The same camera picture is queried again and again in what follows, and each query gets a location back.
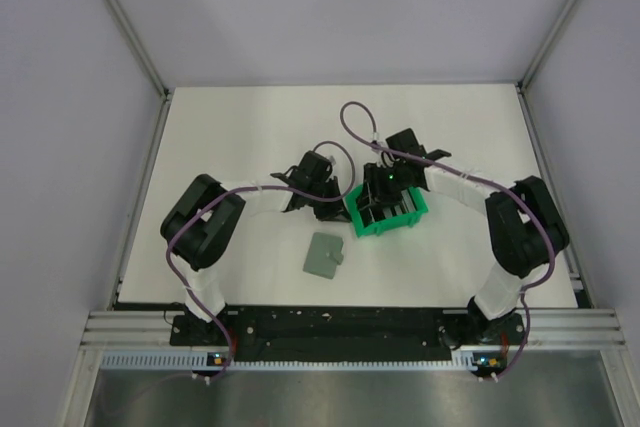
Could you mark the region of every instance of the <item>white wall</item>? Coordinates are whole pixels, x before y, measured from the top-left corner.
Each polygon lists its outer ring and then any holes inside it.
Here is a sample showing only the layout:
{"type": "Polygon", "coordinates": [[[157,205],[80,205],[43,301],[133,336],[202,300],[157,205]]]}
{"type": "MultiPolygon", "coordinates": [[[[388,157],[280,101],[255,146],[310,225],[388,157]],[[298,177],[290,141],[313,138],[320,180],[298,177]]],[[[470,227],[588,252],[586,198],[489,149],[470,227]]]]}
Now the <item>white wall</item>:
{"type": "Polygon", "coordinates": [[[574,244],[640,366],[640,0],[584,0],[531,91],[574,244]]]}
{"type": "Polygon", "coordinates": [[[171,86],[518,80],[564,0],[121,0],[171,86]]]}
{"type": "Polygon", "coordinates": [[[159,101],[101,0],[0,0],[0,412],[51,425],[159,101]]]}

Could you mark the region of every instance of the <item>green box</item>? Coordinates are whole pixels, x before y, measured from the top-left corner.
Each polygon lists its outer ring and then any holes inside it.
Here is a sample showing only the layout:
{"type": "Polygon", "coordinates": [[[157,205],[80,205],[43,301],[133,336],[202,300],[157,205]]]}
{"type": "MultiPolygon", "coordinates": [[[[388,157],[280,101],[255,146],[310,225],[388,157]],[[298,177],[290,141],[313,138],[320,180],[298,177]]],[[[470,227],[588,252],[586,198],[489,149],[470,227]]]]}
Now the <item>green box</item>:
{"type": "Polygon", "coordinates": [[[355,189],[353,189],[345,198],[345,203],[347,204],[347,210],[349,211],[349,214],[351,214],[351,220],[353,222],[356,235],[358,237],[374,234],[382,235],[387,230],[393,230],[404,226],[413,227],[415,224],[417,224],[420,221],[420,217],[422,217],[422,214],[426,214],[427,212],[429,212],[429,208],[427,207],[427,203],[424,201],[422,193],[419,189],[415,187],[409,187],[408,190],[409,195],[411,196],[411,199],[416,206],[415,212],[396,215],[395,217],[391,217],[390,219],[381,220],[380,222],[374,222],[365,227],[362,222],[362,217],[360,217],[360,212],[358,212],[358,207],[356,205],[356,199],[362,192],[362,185],[359,185],[355,189]]]}

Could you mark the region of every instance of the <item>purple cable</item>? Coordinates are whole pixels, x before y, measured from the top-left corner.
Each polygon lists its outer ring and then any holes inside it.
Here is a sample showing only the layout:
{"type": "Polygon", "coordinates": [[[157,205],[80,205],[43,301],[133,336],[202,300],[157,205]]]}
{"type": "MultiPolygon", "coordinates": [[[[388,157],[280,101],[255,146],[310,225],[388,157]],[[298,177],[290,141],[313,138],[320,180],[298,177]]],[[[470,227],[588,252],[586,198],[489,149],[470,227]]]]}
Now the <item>purple cable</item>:
{"type": "Polygon", "coordinates": [[[524,336],[522,338],[522,342],[520,343],[520,346],[518,347],[518,350],[516,351],[516,353],[514,354],[513,358],[511,359],[511,362],[509,363],[509,365],[507,365],[507,367],[505,368],[505,370],[503,370],[500,374],[497,375],[497,379],[501,379],[502,377],[504,377],[510,370],[511,368],[515,365],[515,363],[518,361],[518,359],[520,359],[520,357],[522,356],[522,352],[524,351],[524,346],[527,344],[527,341],[529,339],[529,333],[531,331],[531,313],[529,312],[529,306],[527,305],[527,303],[524,301],[524,294],[527,290],[532,289],[534,287],[538,287],[539,285],[544,284],[547,280],[549,280],[551,278],[551,276],[553,275],[553,272],[555,271],[555,266],[556,266],[556,253],[553,250],[553,244],[551,243],[551,239],[549,238],[549,236],[547,235],[546,231],[544,230],[544,227],[542,226],[542,224],[540,223],[540,221],[538,220],[538,218],[535,216],[535,214],[531,211],[531,209],[527,206],[527,204],[524,203],[524,201],[522,199],[520,199],[520,197],[518,197],[516,194],[514,194],[511,190],[509,190],[507,187],[498,184],[497,182],[494,182],[492,180],[489,179],[484,179],[482,177],[478,177],[475,175],[467,175],[465,172],[462,172],[458,169],[455,169],[453,167],[450,167],[448,165],[444,165],[441,164],[439,162],[435,162],[433,160],[429,160],[429,159],[423,159],[422,157],[418,157],[415,155],[411,155],[411,154],[406,154],[404,152],[400,152],[397,150],[393,150],[393,149],[389,149],[388,147],[383,147],[377,143],[374,142],[369,142],[366,139],[360,137],[358,134],[356,134],[353,130],[351,130],[349,128],[349,126],[347,125],[347,123],[344,120],[344,112],[347,109],[347,107],[355,105],[357,107],[360,107],[361,109],[363,109],[368,115],[369,117],[372,119],[373,125],[374,125],[374,129],[375,129],[375,121],[373,120],[373,114],[371,113],[371,111],[369,110],[369,108],[367,106],[365,106],[364,104],[361,104],[360,102],[347,102],[346,104],[344,104],[342,106],[342,108],[340,109],[340,123],[342,124],[342,127],[344,128],[344,130],[347,131],[347,133],[353,137],[354,139],[356,139],[358,142],[367,145],[369,147],[371,147],[374,150],[377,151],[382,151],[382,152],[387,152],[388,154],[392,154],[395,155],[397,157],[403,157],[405,159],[409,159],[409,160],[413,160],[415,162],[427,165],[427,166],[433,166],[433,167],[438,167],[439,169],[445,170],[451,174],[454,175],[458,175],[460,177],[466,177],[467,179],[471,180],[472,182],[476,182],[478,184],[483,184],[486,186],[489,186],[493,189],[499,190],[500,192],[503,192],[505,194],[507,194],[515,203],[516,205],[522,209],[522,211],[529,217],[529,219],[531,219],[531,222],[533,223],[534,227],[536,228],[536,230],[540,233],[540,236],[542,237],[542,240],[545,244],[545,247],[547,248],[547,253],[549,255],[549,268],[547,269],[547,272],[538,280],[536,280],[535,282],[531,282],[530,284],[526,284],[524,286],[522,286],[522,290],[520,291],[520,301],[522,302],[522,306],[524,307],[524,311],[525,311],[525,317],[527,320],[527,326],[525,328],[525,332],[524,332],[524,336]]]}

